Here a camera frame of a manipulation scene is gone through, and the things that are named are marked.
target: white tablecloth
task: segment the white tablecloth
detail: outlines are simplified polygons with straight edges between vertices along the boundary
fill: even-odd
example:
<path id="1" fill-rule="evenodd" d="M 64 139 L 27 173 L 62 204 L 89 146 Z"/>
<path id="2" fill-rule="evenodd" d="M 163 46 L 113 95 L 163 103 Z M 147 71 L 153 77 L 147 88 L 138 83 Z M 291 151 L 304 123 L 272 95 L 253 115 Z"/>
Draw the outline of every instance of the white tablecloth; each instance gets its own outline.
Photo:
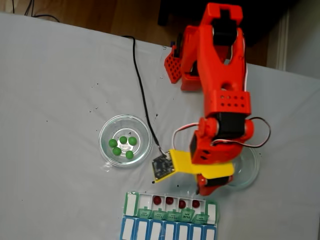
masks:
<path id="1" fill-rule="evenodd" d="M 1 240 L 116 240 L 126 191 L 195 197 L 189 175 L 152 184 L 156 147 L 131 169 L 110 167 L 100 154 L 98 135 L 108 119 L 131 114 L 146 121 L 131 39 L 5 13 L 0 33 Z M 165 150 L 174 129 L 203 114 L 201 92 L 170 83 L 163 67 L 169 52 L 136 44 L 151 123 Z M 252 116 L 269 120 L 273 132 L 257 151 L 256 182 L 208 197 L 219 203 L 218 239 L 316 239 L 320 82 L 248 69 Z M 267 133 L 257 128 L 252 143 Z M 179 134 L 177 147 L 187 150 L 191 135 Z"/>

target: glass bowl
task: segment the glass bowl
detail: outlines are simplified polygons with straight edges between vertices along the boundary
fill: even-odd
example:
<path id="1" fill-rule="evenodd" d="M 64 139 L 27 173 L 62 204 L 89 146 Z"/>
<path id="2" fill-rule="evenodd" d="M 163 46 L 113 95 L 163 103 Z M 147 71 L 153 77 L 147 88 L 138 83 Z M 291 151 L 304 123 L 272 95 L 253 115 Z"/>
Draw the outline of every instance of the glass bowl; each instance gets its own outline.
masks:
<path id="1" fill-rule="evenodd" d="M 250 186 L 257 178 L 260 162 L 253 148 L 243 147 L 239 156 L 232 160 L 233 179 L 226 186 L 229 189 L 241 190 Z"/>
<path id="2" fill-rule="evenodd" d="M 122 144 L 119 138 L 125 136 L 136 138 L 136 145 Z M 109 140 L 115 139 L 121 149 L 120 155 L 113 154 L 113 148 L 109 146 Z M 99 134 L 100 151 L 104 159 L 114 166 L 128 167 L 137 162 L 142 162 L 149 154 L 152 147 L 152 135 L 147 125 L 136 116 L 119 115 L 107 121 Z M 127 159 L 126 152 L 133 152 L 133 158 Z"/>

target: label on lid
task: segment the label on lid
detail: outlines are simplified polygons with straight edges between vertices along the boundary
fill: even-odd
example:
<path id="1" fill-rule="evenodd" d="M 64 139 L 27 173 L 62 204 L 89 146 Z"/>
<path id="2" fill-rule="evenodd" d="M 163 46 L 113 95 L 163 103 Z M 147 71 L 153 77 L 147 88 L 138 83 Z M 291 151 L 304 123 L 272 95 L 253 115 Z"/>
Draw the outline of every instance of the label on lid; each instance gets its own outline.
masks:
<path id="1" fill-rule="evenodd" d="M 152 214 L 152 210 L 148 209 L 146 206 L 142 209 L 139 208 L 138 210 L 138 218 L 142 218 L 142 219 L 148 219 L 151 217 Z"/>
<path id="2" fill-rule="evenodd" d="M 165 211 L 162 211 L 161 208 L 159 208 L 158 211 L 153 211 L 151 218 L 154 220 L 163 220 L 165 219 L 166 215 L 167 213 Z"/>
<path id="3" fill-rule="evenodd" d="M 192 219 L 192 223 L 194 224 L 206 224 L 208 221 L 209 215 L 204 214 L 203 212 L 201 214 L 196 214 L 194 218 Z"/>
<path id="4" fill-rule="evenodd" d="M 194 214 L 195 214 L 195 210 L 193 210 L 193 209 L 190 209 L 188 207 L 186 209 L 182 209 L 180 221 L 186 222 L 186 223 L 191 222 Z"/>
<path id="5" fill-rule="evenodd" d="M 177 212 L 175 209 L 173 211 L 168 211 L 166 220 L 171 222 L 178 222 L 180 221 L 181 213 Z"/>

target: pill compartment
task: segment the pill compartment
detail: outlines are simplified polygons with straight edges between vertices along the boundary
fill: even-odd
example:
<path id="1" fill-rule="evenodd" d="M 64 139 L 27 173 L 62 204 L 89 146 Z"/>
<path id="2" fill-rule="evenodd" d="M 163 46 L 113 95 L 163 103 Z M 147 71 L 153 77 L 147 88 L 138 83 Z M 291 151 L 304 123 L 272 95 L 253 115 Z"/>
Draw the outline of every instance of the pill compartment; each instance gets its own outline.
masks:
<path id="1" fill-rule="evenodd" d="M 162 211 L 164 211 L 165 206 L 166 206 L 166 198 L 164 196 L 160 196 L 160 195 L 153 195 L 152 196 L 151 210 L 158 211 L 159 209 L 161 209 Z"/>
<path id="2" fill-rule="evenodd" d="M 167 196 L 165 198 L 165 208 L 164 210 L 166 212 L 172 211 L 175 209 L 178 212 L 178 204 L 179 204 L 179 199 L 177 197 L 172 197 L 172 196 Z"/>
<path id="3" fill-rule="evenodd" d="M 194 207 L 194 201 L 198 201 L 199 202 L 199 207 Z M 191 201 L 191 205 L 192 205 L 192 209 L 194 210 L 194 214 L 201 214 L 201 213 L 205 213 L 206 211 L 206 201 L 204 200 L 198 200 L 198 199 L 193 199 Z"/>
<path id="4" fill-rule="evenodd" d="M 140 193 L 138 201 L 138 209 L 151 209 L 152 195 Z"/>

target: black object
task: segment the black object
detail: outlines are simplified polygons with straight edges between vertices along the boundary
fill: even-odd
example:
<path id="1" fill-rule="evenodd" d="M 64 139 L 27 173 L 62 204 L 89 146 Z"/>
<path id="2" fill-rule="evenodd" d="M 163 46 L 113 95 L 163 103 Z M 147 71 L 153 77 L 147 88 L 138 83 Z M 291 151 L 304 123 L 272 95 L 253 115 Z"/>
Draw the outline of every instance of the black object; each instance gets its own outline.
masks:
<path id="1" fill-rule="evenodd" d="M 177 37 L 177 39 L 176 39 L 176 49 L 174 50 L 174 53 L 173 53 L 173 57 L 174 57 L 174 58 L 180 58 L 182 38 L 183 38 L 183 34 L 182 34 L 182 33 L 179 33 L 179 34 L 178 34 L 178 37 Z"/>
<path id="2" fill-rule="evenodd" d="M 236 139 L 245 134 L 245 114 L 219 112 L 214 117 L 219 122 L 219 131 L 214 139 Z"/>
<path id="3" fill-rule="evenodd" d="M 55 16 L 52 16 L 50 14 L 39 14 L 39 15 L 34 15 L 32 16 L 33 18 L 40 18 L 40 17 L 50 17 L 55 19 L 58 23 L 60 23 L 60 21 L 58 20 L 58 18 L 56 18 Z"/>
<path id="4" fill-rule="evenodd" d="M 237 23 L 230 19 L 229 10 L 221 10 L 220 18 L 213 19 L 211 24 L 214 29 L 213 44 L 231 47 L 237 37 Z"/>
<path id="5" fill-rule="evenodd" d="M 192 69 L 190 72 L 190 76 L 199 76 L 199 72 L 198 72 L 198 63 L 197 61 L 195 61 L 192 65 Z"/>
<path id="6" fill-rule="evenodd" d="M 193 137 L 192 137 L 192 139 L 191 139 L 191 143 L 190 143 L 190 145 L 189 145 L 191 158 L 194 157 L 196 148 L 197 148 L 197 136 L 196 136 L 195 134 L 193 134 Z"/>
<path id="7" fill-rule="evenodd" d="M 164 154 L 164 152 L 162 151 L 161 147 L 160 147 L 159 141 L 158 141 L 158 139 L 156 137 L 156 134 L 155 134 L 155 132 L 154 132 L 152 126 L 151 126 L 151 123 L 150 123 L 149 114 L 148 114 L 148 108 L 147 108 L 147 103 L 146 103 L 146 97 L 145 97 L 145 91 L 144 91 L 144 86 L 142 85 L 141 77 L 140 77 L 139 70 L 138 70 L 138 67 L 137 67 L 137 62 L 136 62 L 136 39 L 133 36 L 128 36 L 128 35 L 125 35 L 125 36 L 122 36 L 122 37 L 133 39 L 133 50 L 132 50 L 133 63 L 134 63 L 134 68 L 135 68 L 136 75 L 137 75 L 138 80 L 139 80 L 139 86 L 140 86 L 141 95 L 142 95 L 142 101 L 143 101 L 143 107 L 144 107 L 146 122 L 148 123 L 148 126 L 150 128 L 150 131 L 151 131 L 151 134 L 152 134 L 152 137 L 153 137 L 153 140 L 154 140 L 155 144 L 158 146 L 160 152 L 164 156 L 166 156 Z"/>
<path id="8" fill-rule="evenodd" d="M 158 24 L 165 26 L 168 23 L 169 14 L 190 19 L 186 26 L 194 21 L 199 21 L 205 12 L 209 0 L 192 1 L 185 0 L 161 0 L 158 14 Z M 242 7 L 243 21 L 240 27 L 245 36 L 246 46 L 252 47 L 279 21 L 281 16 L 292 7 L 297 0 L 218 0 L 220 4 L 239 5 Z"/>
<path id="9" fill-rule="evenodd" d="M 206 187 L 222 186 L 222 185 L 226 185 L 228 181 L 229 181 L 229 176 L 207 179 L 205 186 Z"/>
<path id="10" fill-rule="evenodd" d="M 173 173 L 175 171 L 172 160 L 166 155 L 161 155 L 152 160 L 154 177 L 156 180 Z"/>

